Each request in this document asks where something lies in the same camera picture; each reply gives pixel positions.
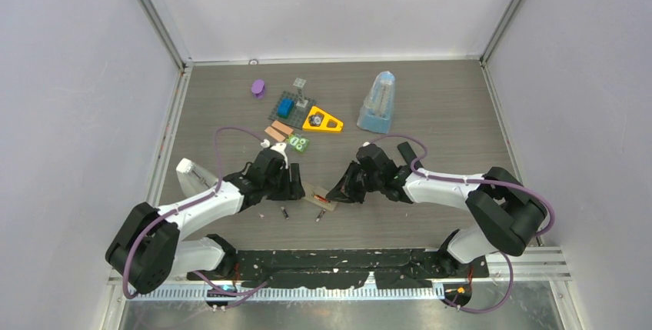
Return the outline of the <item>white remote control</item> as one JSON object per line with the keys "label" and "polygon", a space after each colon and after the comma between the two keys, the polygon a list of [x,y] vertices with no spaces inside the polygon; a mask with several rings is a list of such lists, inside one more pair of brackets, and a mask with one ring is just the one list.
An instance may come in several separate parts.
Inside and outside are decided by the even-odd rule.
{"label": "white remote control", "polygon": [[303,185],[305,196],[303,199],[319,208],[332,212],[337,207],[337,202],[326,198],[328,190],[305,182]]}

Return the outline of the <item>red battery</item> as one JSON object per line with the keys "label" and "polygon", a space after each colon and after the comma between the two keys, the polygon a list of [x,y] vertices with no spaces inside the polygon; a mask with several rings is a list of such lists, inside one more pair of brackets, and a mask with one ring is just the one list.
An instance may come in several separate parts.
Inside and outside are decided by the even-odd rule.
{"label": "red battery", "polygon": [[312,197],[322,203],[329,203],[330,201],[318,194],[313,194]]}

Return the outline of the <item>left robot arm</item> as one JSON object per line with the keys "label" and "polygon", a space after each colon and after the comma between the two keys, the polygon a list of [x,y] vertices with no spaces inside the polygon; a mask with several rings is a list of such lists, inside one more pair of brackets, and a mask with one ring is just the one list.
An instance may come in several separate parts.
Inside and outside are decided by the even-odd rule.
{"label": "left robot arm", "polygon": [[107,248],[105,261],[121,274],[128,299],[189,272],[226,279],[235,272],[235,248],[219,235],[192,241],[187,237],[265,199],[295,201],[304,195],[299,164],[290,162],[283,145],[276,144],[260,150],[241,171],[217,178],[203,192],[159,207],[137,204]]}

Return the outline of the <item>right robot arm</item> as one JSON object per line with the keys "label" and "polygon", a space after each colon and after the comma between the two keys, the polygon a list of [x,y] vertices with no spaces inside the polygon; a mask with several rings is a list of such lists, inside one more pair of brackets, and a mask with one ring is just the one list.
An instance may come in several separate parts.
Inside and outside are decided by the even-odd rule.
{"label": "right robot arm", "polygon": [[459,276],[470,262],[486,254],[522,255],[548,217],[539,198],[526,192],[504,168],[475,175],[429,172],[407,142],[398,149],[405,161],[401,166],[376,144],[361,146],[326,198],[361,204],[366,194],[380,192],[393,202],[432,203],[469,212],[473,224],[451,233],[437,251],[446,275]]}

